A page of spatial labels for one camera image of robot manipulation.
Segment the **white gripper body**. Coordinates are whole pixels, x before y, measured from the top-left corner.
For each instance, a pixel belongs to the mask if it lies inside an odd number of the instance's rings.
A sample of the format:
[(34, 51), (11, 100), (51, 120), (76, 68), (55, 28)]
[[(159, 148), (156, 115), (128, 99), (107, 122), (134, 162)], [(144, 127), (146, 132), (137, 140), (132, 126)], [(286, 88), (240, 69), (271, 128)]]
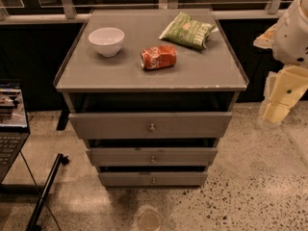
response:
[(277, 77), (284, 77), (286, 79), (285, 86), (286, 93), (296, 93), (303, 95), (307, 91), (308, 86), (308, 68), (305, 66), (298, 66), (292, 64), (285, 64), (284, 67), (276, 72)]

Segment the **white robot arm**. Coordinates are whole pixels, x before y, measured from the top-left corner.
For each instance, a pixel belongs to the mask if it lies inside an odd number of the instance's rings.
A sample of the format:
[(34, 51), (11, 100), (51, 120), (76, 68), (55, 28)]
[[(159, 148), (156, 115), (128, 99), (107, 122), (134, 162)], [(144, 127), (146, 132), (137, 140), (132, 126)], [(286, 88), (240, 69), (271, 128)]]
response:
[(260, 121), (280, 125), (308, 90), (308, 0), (294, 0), (277, 22), (253, 41), (284, 66), (267, 77)]

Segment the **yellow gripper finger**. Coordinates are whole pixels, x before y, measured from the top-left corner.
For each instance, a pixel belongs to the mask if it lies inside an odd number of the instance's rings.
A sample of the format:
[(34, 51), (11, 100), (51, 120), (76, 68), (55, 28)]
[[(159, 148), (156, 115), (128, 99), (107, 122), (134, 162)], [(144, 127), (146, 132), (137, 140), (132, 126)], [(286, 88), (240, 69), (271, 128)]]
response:
[(272, 106), (273, 103), (270, 100), (270, 95), (273, 90), (275, 80), (276, 80), (276, 72), (269, 72), (268, 77), (266, 78), (265, 88), (264, 88), (264, 100), (261, 103), (260, 106), (260, 113), (263, 114), (267, 107)]
[(276, 78), (274, 89), (270, 95), (273, 105), (267, 107), (263, 114), (260, 113), (261, 119), (266, 123), (281, 123), (302, 97), (300, 94), (286, 93), (285, 81), (284, 77)]

